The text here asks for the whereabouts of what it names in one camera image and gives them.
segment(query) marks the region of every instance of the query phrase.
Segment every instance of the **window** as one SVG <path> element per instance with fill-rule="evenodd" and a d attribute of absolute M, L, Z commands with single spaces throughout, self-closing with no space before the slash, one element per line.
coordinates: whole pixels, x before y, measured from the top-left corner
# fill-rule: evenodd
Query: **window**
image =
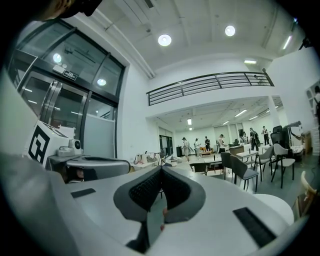
<path fill-rule="evenodd" d="M 45 30 L 36 34 L 30 41 L 20 46 L 20 50 L 36 57 L 42 56 L 53 41 L 61 35 L 67 33 L 70 29 L 61 23 L 54 23 Z"/>
<path fill-rule="evenodd" d="M 54 55 L 60 55 L 60 62 Z M 106 55 L 78 34 L 72 34 L 60 43 L 44 60 L 61 65 L 80 78 L 92 83 Z"/>
<path fill-rule="evenodd" d="M 96 74 L 93 84 L 98 85 L 110 94 L 116 95 L 121 71 L 122 67 L 116 64 L 111 58 L 106 58 Z"/>
<path fill-rule="evenodd" d="M 100 102 L 99 100 L 91 98 L 87 114 L 103 119 L 114 120 L 115 108 L 103 102 Z"/>

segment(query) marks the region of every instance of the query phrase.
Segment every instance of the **glass window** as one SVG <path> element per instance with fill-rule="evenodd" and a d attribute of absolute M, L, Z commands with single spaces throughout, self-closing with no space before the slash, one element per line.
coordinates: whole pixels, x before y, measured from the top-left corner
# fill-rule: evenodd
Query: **glass window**
<path fill-rule="evenodd" d="M 98 85 L 110 94 L 116 95 L 121 71 L 122 68 L 119 65 L 113 62 L 112 59 L 106 58 L 96 74 L 93 84 Z"/>
<path fill-rule="evenodd" d="M 61 35 L 67 33 L 70 29 L 60 23 L 54 23 L 45 30 L 38 33 L 28 41 L 20 50 L 34 55 L 41 56 L 47 50 L 48 46 Z"/>
<path fill-rule="evenodd" d="M 49 82 L 31 77 L 22 92 L 22 98 L 38 117 L 49 87 Z"/>
<path fill-rule="evenodd" d="M 61 56 L 59 65 L 89 83 L 94 80 L 98 68 L 106 56 L 78 34 L 72 34 L 44 59 L 56 64 L 55 61 L 57 59 L 54 60 L 55 54 Z"/>
<path fill-rule="evenodd" d="M 57 129 L 73 128 L 75 139 L 80 138 L 83 95 L 62 88 L 54 104 L 49 124 Z"/>
<path fill-rule="evenodd" d="M 103 119 L 114 120 L 115 108 L 103 102 L 100 102 L 99 100 L 91 98 L 89 102 L 87 114 L 90 114 L 99 118 L 103 118 Z"/>

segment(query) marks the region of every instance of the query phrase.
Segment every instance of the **glass door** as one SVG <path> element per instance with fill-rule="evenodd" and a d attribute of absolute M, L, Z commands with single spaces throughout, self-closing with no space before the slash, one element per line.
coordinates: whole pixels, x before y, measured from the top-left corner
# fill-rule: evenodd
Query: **glass door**
<path fill-rule="evenodd" d="M 44 122 L 71 139 L 80 139 L 81 122 L 88 93 L 62 82 L 54 89 Z"/>

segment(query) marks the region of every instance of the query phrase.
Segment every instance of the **white chair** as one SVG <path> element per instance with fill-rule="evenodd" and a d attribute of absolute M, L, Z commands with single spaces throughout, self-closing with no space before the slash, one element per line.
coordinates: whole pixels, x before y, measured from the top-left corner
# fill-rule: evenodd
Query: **white chair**
<path fill-rule="evenodd" d="M 281 166 L 281 188 L 284 183 L 284 174 L 287 167 L 292 166 L 292 180 L 295 179 L 295 159 L 292 158 L 284 158 L 288 154 L 288 149 L 283 148 L 280 144 L 276 143 L 273 145 L 274 155 L 276 159 L 276 164 L 273 172 L 273 176 L 271 182 L 274 180 L 276 170 L 278 165 Z"/>

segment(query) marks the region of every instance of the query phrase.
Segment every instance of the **black chair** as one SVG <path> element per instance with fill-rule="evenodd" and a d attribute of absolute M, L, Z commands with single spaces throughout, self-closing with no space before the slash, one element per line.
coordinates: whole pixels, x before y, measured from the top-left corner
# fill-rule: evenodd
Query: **black chair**
<path fill-rule="evenodd" d="M 210 166 L 210 163 L 205 163 L 205 162 L 190 163 L 190 167 L 193 172 L 201 173 L 204 175 L 207 175 L 208 166 Z"/>
<path fill-rule="evenodd" d="M 224 171 L 224 179 L 226 179 L 226 168 L 232 169 L 232 163 L 230 160 L 231 154 L 229 152 L 221 153 L 222 166 Z"/>
<path fill-rule="evenodd" d="M 248 168 L 248 166 L 242 162 L 239 158 L 237 158 L 234 155 L 230 156 L 231 164 L 232 164 L 232 171 L 235 174 L 234 177 L 234 184 L 237 184 L 237 176 L 239 176 L 241 179 L 244 180 L 244 186 L 243 189 L 246 188 L 246 182 L 248 181 L 248 186 L 249 186 L 249 179 L 252 179 L 256 177 L 255 181 L 255 192 L 257 192 L 258 188 L 258 172 L 254 171 L 251 168 Z"/>
<path fill-rule="evenodd" d="M 273 157 L 273 155 L 274 155 L 274 146 L 272 145 L 263 154 L 257 154 L 255 156 L 253 170 L 255 170 L 256 164 L 257 164 L 257 159 L 259 159 L 260 181 L 261 182 L 262 182 L 262 173 L 265 172 L 266 164 L 269 163 L 269 162 L 270 162 L 270 166 L 271 166 L 271 175 L 272 175 L 272 161 L 271 161 L 271 158 Z"/>

